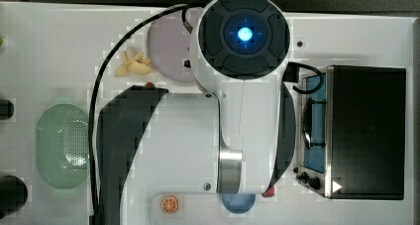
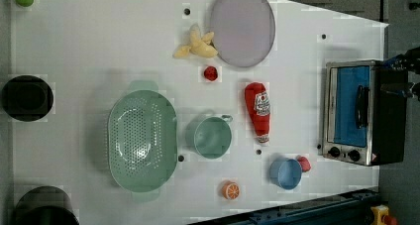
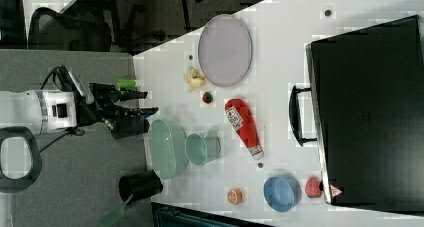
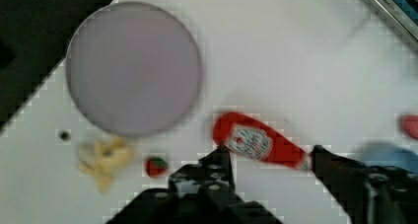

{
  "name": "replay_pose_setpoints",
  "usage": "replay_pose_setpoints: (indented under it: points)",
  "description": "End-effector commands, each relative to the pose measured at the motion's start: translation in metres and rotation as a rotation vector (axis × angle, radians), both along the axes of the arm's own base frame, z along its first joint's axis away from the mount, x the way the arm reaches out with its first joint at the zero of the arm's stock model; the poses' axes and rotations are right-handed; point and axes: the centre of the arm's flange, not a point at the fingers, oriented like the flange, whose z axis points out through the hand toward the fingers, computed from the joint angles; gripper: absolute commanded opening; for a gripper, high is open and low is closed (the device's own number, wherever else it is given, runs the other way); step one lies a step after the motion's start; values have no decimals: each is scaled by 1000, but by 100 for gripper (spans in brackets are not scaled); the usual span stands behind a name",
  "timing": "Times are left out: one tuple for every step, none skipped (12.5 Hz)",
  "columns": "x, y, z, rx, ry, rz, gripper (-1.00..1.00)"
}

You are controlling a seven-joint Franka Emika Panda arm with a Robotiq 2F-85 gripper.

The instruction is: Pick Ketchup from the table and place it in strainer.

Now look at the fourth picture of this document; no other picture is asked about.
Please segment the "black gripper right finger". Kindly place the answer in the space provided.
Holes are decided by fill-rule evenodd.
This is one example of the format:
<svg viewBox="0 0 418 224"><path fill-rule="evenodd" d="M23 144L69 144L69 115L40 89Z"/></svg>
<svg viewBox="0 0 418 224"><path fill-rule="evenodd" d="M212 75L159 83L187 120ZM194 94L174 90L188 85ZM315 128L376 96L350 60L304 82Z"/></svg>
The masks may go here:
<svg viewBox="0 0 418 224"><path fill-rule="evenodd" d="M368 166L321 145L311 152L312 171L352 224L418 224L417 175L396 166Z"/></svg>

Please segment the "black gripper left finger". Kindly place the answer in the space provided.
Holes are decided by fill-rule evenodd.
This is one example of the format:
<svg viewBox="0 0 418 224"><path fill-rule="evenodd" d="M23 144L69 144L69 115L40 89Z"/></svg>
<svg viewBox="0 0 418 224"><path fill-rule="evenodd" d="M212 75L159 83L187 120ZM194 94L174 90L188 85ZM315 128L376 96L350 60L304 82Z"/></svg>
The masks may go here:
<svg viewBox="0 0 418 224"><path fill-rule="evenodd" d="M230 151L225 146L198 160L196 164L186 164L169 177L169 190L179 197L196 194L205 185L220 183L236 189Z"/></svg>

